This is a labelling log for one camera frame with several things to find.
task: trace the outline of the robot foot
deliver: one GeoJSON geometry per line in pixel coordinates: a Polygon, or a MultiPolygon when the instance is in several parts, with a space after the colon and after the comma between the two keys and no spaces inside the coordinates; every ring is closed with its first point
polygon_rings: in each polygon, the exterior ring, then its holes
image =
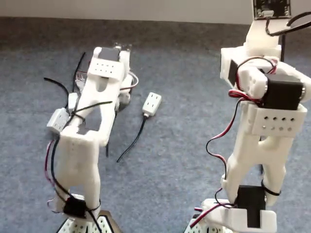
{"type": "MultiPolygon", "coordinates": [[[[102,233],[122,233],[110,212],[100,211],[97,222],[102,233]]],[[[99,233],[94,223],[67,218],[56,233],[99,233]]]]}

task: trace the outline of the white wall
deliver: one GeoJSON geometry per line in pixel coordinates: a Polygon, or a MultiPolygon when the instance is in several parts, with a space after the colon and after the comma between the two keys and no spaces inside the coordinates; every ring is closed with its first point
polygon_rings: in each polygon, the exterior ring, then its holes
{"type": "MultiPolygon", "coordinates": [[[[293,15],[311,10],[291,2],[293,15]]],[[[0,16],[249,24],[252,12],[251,0],[0,0],[0,16]]]]}

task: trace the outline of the robot frame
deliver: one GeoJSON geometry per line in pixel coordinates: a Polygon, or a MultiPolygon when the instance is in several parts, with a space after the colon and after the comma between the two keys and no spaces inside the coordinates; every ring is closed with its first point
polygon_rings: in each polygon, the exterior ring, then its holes
{"type": "Polygon", "coordinates": [[[281,194],[285,163],[296,134],[301,130],[311,99],[311,79],[284,63],[285,34],[311,23],[290,28],[306,12],[291,17],[289,0],[252,0],[253,22],[243,46],[221,49],[221,73],[232,88],[229,96],[240,98],[242,115],[233,153],[228,161],[208,150],[225,166],[221,188],[206,199],[184,233],[276,233],[276,213],[266,210],[281,194]],[[278,44],[282,36],[282,45],[278,44]],[[263,167],[261,186],[240,185],[249,169],[263,167]],[[218,200],[225,190],[227,200],[218,200]]]}

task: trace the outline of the white wire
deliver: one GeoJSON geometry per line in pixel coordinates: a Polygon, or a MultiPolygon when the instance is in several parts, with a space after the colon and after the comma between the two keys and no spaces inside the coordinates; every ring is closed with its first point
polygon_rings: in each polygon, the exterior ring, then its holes
{"type": "Polygon", "coordinates": [[[137,77],[136,74],[134,74],[134,73],[131,72],[131,71],[129,71],[128,73],[129,73],[129,75],[131,75],[133,78],[136,79],[136,82],[135,82],[133,85],[129,86],[129,87],[121,88],[121,89],[120,89],[121,91],[122,91],[122,90],[126,90],[126,89],[132,89],[133,87],[137,86],[138,83],[139,83],[139,78],[137,77]]]}

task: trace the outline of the humanoid robot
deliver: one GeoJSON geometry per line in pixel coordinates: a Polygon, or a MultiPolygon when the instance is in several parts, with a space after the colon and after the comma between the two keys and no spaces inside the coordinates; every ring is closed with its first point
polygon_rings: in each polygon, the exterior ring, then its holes
{"type": "Polygon", "coordinates": [[[55,141],[51,155],[55,211],[67,217],[57,232],[121,232],[110,213],[101,211],[98,157],[100,147],[109,141],[120,102],[130,100],[135,75],[130,71],[129,62],[129,48],[97,47],[94,50],[80,99],[55,141]],[[95,106],[100,107],[102,118],[97,131],[83,124],[95,106]],[[82,187],[83,196],[70,193],[70,188],[76,186],[82,187]]]}
{"type": "MultiPolygon", "coordinates": [[[[289,28],[290,1],[252,0],[252,4],[254,20],[244,45],[221,49],[220,77],[233,88],[229,95],[240,98],[237,104],[242,108],[235,147],[227,162],[209,152],[224,162],[221,188],[215,199],[196,208],[201,213],[184,233],[277,232],[276,213],[265,208],[281,194],[285,163],[307,114],[301,103],[311,99],[311,79],[283,62],[284,48],[278,44],[279,35],[294,31],[289,28]],[[261,186],[241,185],[256,165],[263,166],[261,186]],[[222,189],[227,200],[217,199],[222,189]]],[[[211,140],[223,136],[233,120],[211,140]]]]}

